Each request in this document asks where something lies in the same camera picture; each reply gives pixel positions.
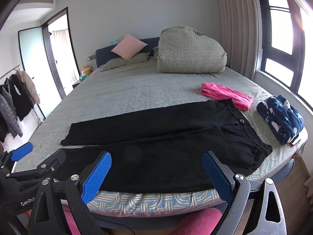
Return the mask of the pink square cushion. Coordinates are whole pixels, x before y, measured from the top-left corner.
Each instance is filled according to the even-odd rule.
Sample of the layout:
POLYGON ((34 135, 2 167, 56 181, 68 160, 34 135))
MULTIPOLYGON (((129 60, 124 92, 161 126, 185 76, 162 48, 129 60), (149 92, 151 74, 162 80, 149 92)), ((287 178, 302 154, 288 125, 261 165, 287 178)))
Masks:
POLYGON ((143 41, 140 41, 134 36, 127 34, 124 39, 115 48, 112 49, 112 52, 125 60, 129 60, 146 46, 147 44, 143 41))

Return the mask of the yellow plush toy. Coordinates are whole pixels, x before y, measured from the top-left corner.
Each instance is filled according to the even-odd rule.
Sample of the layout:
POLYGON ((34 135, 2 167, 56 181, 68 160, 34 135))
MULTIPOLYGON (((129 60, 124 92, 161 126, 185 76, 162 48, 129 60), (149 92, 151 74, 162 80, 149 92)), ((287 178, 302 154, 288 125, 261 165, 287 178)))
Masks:
POLYGON ((82 67, 82 75, 90 75, 92 73, 92 68, 89 65, 82 67))

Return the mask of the folded pink garment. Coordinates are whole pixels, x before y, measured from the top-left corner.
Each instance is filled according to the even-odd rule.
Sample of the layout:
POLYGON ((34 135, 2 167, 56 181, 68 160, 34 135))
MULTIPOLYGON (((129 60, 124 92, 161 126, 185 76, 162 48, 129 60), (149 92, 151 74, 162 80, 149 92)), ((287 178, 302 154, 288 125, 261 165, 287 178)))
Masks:
POLYGON ((201 88, 202 95, 214 100, 231 99, 239 110, 248 111, 253 104, 252 97, 217 83, 202 83, 201 88))

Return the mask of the grey flat pillow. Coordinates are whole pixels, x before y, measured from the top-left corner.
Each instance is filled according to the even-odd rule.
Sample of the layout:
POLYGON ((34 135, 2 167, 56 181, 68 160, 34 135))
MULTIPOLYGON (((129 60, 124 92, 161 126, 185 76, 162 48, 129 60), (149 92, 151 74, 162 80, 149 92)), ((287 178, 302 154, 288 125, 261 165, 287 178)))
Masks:
POLYGON ((125 65, 144 63, 144 62, 148 61, 149 58, 150 58, 149 52, 138 53, 137 55, 135 55, 133 58, 131 58, 129 60, 125 60, 123 58, 114 58, 114 59, 111 59, 110 61, 108 61, 106 64, 101 65, 99 67, 99 70, 101 72, 103 72, 103 71, 115 69, 118 67, 122 67, 125 65))

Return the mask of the beige curtain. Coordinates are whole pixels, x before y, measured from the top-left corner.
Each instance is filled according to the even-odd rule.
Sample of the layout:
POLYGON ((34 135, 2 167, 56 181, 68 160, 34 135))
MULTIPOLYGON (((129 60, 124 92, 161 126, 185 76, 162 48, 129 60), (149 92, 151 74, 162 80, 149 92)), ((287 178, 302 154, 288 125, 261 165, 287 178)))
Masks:
POLYGON ((254 80, 262 60, 262 18, 259 0, 218 0, 221 45, 227 65, 254 80))

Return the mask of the clothes rack with jackets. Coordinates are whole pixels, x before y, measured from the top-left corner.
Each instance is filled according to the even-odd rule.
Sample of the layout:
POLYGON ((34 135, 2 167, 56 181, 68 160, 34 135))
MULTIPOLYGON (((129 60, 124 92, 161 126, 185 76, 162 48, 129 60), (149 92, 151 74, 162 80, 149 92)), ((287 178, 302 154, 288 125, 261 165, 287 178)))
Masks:
POLYGON ((33 80, 20 68, 8 70, 1 76, 1 143, 8 136, 22 138, 26 135, 22 123, 28 115, 34 115, 37 127, 45 120, 40 98, 33 80))

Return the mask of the navy star patterned garment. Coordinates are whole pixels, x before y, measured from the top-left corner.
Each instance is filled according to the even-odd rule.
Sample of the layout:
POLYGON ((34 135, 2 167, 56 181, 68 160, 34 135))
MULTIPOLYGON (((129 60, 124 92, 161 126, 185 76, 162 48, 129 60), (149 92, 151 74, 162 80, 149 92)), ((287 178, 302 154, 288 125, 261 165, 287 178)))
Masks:
POLYGON ((259 102, 256 110, 281 144, 293 143, 305 126, 301 113, 281 94, 259 102))

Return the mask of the glass sliding door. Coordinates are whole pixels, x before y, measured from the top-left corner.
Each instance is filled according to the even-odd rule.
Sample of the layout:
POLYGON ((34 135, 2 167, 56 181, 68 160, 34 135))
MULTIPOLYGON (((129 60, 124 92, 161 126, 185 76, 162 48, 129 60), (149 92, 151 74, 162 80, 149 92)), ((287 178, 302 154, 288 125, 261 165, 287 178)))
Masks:
POLYGON ((17 32, 22 67, 36 87, 36 110, 45 119, 80 82, 68 8, 39 27, 17 32))

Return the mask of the dark framed window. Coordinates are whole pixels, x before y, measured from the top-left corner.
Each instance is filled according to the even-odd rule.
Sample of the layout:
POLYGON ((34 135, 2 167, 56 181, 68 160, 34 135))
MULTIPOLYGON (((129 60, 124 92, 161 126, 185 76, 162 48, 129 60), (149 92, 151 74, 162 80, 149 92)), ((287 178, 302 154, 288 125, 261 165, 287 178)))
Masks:
POLYGON ((312 14, 295 0, 259 0, 261 70, 312 107, 312 14))

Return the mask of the black pants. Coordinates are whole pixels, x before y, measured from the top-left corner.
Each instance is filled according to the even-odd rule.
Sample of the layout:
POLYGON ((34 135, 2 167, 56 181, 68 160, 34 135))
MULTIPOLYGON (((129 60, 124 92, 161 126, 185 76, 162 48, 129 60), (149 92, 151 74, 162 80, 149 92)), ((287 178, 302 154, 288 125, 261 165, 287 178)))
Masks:
POLYGON ((212 151, 235 174, 256 171, 272 147, 231 100, 208 100, 73 123, 61 141, 64 181, 80 174, 102 151, 112 166, 101 190, 188 193, 212 189, 202 158, 212 151))

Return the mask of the pink trousers of person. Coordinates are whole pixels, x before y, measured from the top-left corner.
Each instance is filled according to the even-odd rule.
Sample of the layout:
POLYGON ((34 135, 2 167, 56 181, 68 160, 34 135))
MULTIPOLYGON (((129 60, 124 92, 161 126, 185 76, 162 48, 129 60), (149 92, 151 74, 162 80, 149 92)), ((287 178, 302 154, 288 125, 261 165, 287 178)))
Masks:
MULTIPOLYGON (((72 234, 80 234, 68 206, 63 205, 63 211, 72 234)), ((215 208, 208 208, 187 215, 169 234, 211 234, 220 221, 222 213, 215 208)))

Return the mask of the bed with patterned sheet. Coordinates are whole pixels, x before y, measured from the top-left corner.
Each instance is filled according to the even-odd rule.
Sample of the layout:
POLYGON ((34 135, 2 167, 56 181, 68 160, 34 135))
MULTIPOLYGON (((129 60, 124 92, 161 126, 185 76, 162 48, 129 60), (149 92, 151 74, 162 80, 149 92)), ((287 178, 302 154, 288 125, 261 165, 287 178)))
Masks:
POLYGON ((203 165, 212 151, 234 173, 263 180, 308 139, 281 144, 256 106, 270 94, 240 75, 161 73, 155 60, 111 70, 99 67, 67 96, 32 135, 31 153, 16 171, 42 165, 58 149, 63 181, 80 174, 100 152, 112 166, 91 212, 119 218, 188 213, 221 199, 203 165))

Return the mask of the dark blue headboard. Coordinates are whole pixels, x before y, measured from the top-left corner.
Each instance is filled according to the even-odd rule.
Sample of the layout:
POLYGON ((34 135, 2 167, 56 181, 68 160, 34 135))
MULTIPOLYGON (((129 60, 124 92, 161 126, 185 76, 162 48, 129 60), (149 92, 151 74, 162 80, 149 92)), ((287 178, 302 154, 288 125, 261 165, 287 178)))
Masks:
MULTIPOLYGON (((146 43, 147 46, 145 46, 143 49, 139 51, 139 53, 142 52, 149 52, 150 55, 154 55, 154 47, 156 47, 159 43, 159 37, 154 38, 146 38, 141 39, 142 42, 146 43)), ((104 47, 102 49, 97 49, 95 51, 95 59, 97 63, 97 68, 99 68, 101 65, 105 65, 108 61, 114 58, 120 58, 119 55, 112 52, 112 50, 116 47, 116 45, 104 47)))

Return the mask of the rolled patterned duvet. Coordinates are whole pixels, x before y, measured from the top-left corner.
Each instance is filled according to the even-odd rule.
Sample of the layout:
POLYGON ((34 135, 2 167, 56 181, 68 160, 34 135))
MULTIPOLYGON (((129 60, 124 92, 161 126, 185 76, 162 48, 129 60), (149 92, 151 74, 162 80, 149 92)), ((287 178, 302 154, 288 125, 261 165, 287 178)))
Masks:
POLYGON ((157 70, 162 73, 222 73, 227 53, 214 39, 191 27, 170 27, 160 34, 157 70))

